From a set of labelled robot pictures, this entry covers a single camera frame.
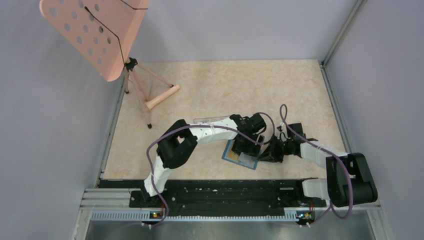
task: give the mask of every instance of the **black clamp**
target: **black clamp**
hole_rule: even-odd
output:
[[[129,62],[126,62],[125,64],[124,64],[124,67],[126,68],[126,70],[127,71],[133,71],[133,69],[134,69],[134,67],[137,65],[137,64],[139,64],[138,62],[137,62],[137,59],[135,59],[135,58],[132,58],[132,57],[129,57]]]
[[[259,113],[255,113],[251,117],[242,117],[239,114],[233,114],[229,116],[229,119],[235,122],[239,132],[245,134],[253,140],[256,140],[257,142],[264,141],[264,136],[260,134],[265,132],[267,125]],[[261,150],[261,146],[247,140],[244,136],[237,134],[237,136],[234,138],[234,144],[232,145],[231,150],[237,155],[244,153],[248,156],[257,157]]]
[[[302,128],[302,123],[293,123],[289,124],[288,126],[306,139],[306,134]],[[278,126],[277,129],[280,132],[283,132],[281,126]],[[317,141],[315,138],[307,138],[307,140]],[[302,157],[301,144],[304,142],[305,141],[303,141],[300,137],[296,136],[291,131],[287,131],[287,136],[285,136],[284,141],[281,138],[278,139],[276,136],[272,136],[269,145],[259,156],[258,160],[263,162],[282,163],[284,156],[286,155],[296,155],[298,157]]]
[[[365,156],[362,153],[350,153],[339,158],[349,174],[354,176],[350,179],[353,190],[353,204],[375,202],[378,197],[377,188]],[[329,156],[326,158],[326,168],[327,190],[331,202],[339,208],[348,206],[348,180],[342,166],[333,156]]]
[[[187,125],[184,119],[180,119],[176,121],[164,135]],[[164,168],[176,169],[189,160],[197,144],[198,138],[187,128],[158,142],[156,153],[160,159],[162,159]]]

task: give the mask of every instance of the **wooden leg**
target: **wooden leg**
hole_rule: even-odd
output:
[[[125,81],[125,93],[126,94],[129,94],[130,93],[130,91],[128,90],[128,71],[125,69],[124,71],[123,71],[123,75],[124,75],[124,81]]]
[[[156,81],[153,81],[153,85],[151,86],[151,89],[150,89],[150,96],[149,96],[150,99],[154,98],[153,94],[155,93],[155,90],[156,90]]]
[[[154,76],[155,78],[157,78],[159,81],[163,82],[164,84],[168,85],[170,88],[172,88],[174,85],[169,83],[167,80],[165,80],[165,78],[161,77],[159,74],[157,74],[156,72],[148,69],[147,67],[141,65],[140,63],[137,64],[137,66],[141,69],[143,69],[144,71],[146,71],[147,73],[149,73],[150,75]]]
[[[178,90],[180,90],[180,85],[173,86],[170,89],[163,92],[162,94],[156,96],[152,100],[146,101],[146,106],[148,107],[149,110],[152,110],[154,106],[158,105],[163,100],[169,98],[172,94],[176,93]]]
[[[140,78],[139,78],[139,76],[137,75],[137,73],[136,73],[136,72],[134,72],[134,71],[131,71],[129,74],[130,74],[130,75],[131,75],[131,77],[132,77],[132,81],[133,81],[133,83],[134,83],[134,82],[137,82],[138,89],[140,89],[140,90],[141,90],[141,92],[143,93],[143,95],[144,95],[144,97],[145,97],[146,101],[149,101],[149,100],[150,100],[150,98],[149,98],[150,94],[147,92],[147,90],[146,90],[145,86],[143,85],[143,83],[142,83],[142,81],[140,80]]]
[[[137,82],[136,80],[133,80],[133,81],[132,81],[132,84],[134,85],[134,88],[135,88],[135,89],[139,89],[139,88],[140,88],[140,86],[139,86],[139,84],[138,84],[138,82]],[[143,100],[143,98],[142,98],[142,96],[140,95],[140,92],[139,92],[139,91],[135,90],[135,92],[137,93],[138,101],[140,102],[140,105],[141,105],[141,110],[142,110],[142,111],[143,111],[143,113],[144,113],[144,117],[145,117],[145,119],[146,119],[147,127],[148,127],[149,129],[151,129],[151,128],[152,128],[152,122],[151,122],[151,120],[150,120],[149,109],[148,109],[148,107],[146,106],[146,102]]]

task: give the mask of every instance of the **hole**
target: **hole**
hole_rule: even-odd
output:
[[[71,25],[69,25],[69,23],[65,23],[64,28],[66,31],[71,31]]]
[[[58,12],[56,11],[56,8],[54,8],[54,7],[50,8],[50,14],[53,17],[56,17],[58,15]]]
[[[176,138],[176,140],[177,140],[179,143],[182,143],[182,142],[184,142],[185,138],[184,138],[184,137],[180,137],[180,136],[178,136],[178,137]]]

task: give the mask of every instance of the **pink perforated panel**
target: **pink perforated panel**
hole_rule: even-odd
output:
[[[149,0],[124,0],[136,9],[146,9]],[[41,0],[41,14],[106,79],[116,80],[130,54],[146,10],[134,10],[120,0]],[[118,38],[98,22],[89,11]]]

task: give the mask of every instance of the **black cord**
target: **black cord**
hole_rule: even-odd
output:
[[[283,134],[284,135],[284,138],[287,140],[288,138],[287,138],[287,136],[286,136],[286,134],[284,133],[284,132],[280,132],[279,133],[279,139],[281,140],[281,134]]]
[[[119,49],[120,49],[120,55],[122,56],[122,61],[123,61],[123,66],[125,67],[125,59],[124,59],[124,53],[122,52],[122,46],[121,46],[121,40],[119,38],[118,35],[116,35],[112,30],[109,29],[109,27],[107,27],[106,25],[103,24],[103,22],[101,22],[97,17],[95,17],[92,12],[89,10],[88,7],[84,7],[85,10],[87,10],[87,12],[89,12],[91,14],[91,16],[97,20],[97,22],[99,22],[101,25],[103,25],[107,30],[109,30],[109,32],[111,32],[113,35],[115,35],[115,37],[118,39],[118,43],[119,43]]]
[[[265,131],[267,130],[267,125],[265,125],[265,127],[263,128],[263,130],[261,131],[261,132],[258,132],[257,134],[259,135],[259,134],[263,134],[263,133],[265,133]]]
[[[127,5],[128,7],[134,9],[134,10],[147,10],[147,8],[134,8],[133,6],[126,3],[125,1],[123,1],[123,0],[120,0],[120,1],[123,2],[125,5]]]

